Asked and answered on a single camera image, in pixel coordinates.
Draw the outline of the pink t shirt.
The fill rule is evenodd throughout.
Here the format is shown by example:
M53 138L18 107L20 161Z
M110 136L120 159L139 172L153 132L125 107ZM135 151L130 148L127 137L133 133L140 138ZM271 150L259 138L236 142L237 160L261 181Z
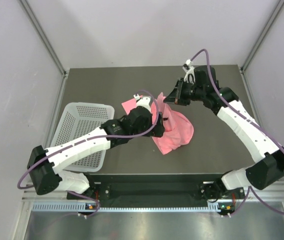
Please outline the pink t shirt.
M158 110L162 113L164 133L162 137L152 137L163 155L189 144L195 131L192 123L182 113L172 110L164 102L165 98L162 92L156 98Z

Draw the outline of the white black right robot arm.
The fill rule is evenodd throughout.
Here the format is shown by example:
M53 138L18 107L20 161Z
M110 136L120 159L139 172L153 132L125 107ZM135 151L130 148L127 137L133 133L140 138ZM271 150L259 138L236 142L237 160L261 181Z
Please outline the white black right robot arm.
M185 76L164 99L167 104L187 106L200 101L229 126L249 151L254 165L226 172L214 181L216 194L227 198L234 189L263 190L284 177L284 153L258 128L239 97L229 87L220 87L213 67L183 65Z

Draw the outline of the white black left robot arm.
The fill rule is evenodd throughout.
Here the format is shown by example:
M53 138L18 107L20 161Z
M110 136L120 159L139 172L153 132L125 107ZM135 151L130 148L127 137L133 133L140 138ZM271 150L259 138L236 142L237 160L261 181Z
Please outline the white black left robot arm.
M30 154L27 171L39 196L53 191L71 191L88 199L96 191L93 181L86 173L71 172L66 167L97 152L127 144L134 138L160 138L164 131L162 112L151 113L138 106L129 114L108 120L67 143L51 148L36 146Z

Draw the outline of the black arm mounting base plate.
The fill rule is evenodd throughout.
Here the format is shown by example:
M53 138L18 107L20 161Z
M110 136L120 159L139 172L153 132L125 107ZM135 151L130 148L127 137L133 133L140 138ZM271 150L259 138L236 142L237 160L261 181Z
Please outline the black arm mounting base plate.
M93 174L83 195L99 200L103 207L181 204L240 200L239 190L225 190L215 182L220 174ZM142 196L138 191L168 191L165 196Z

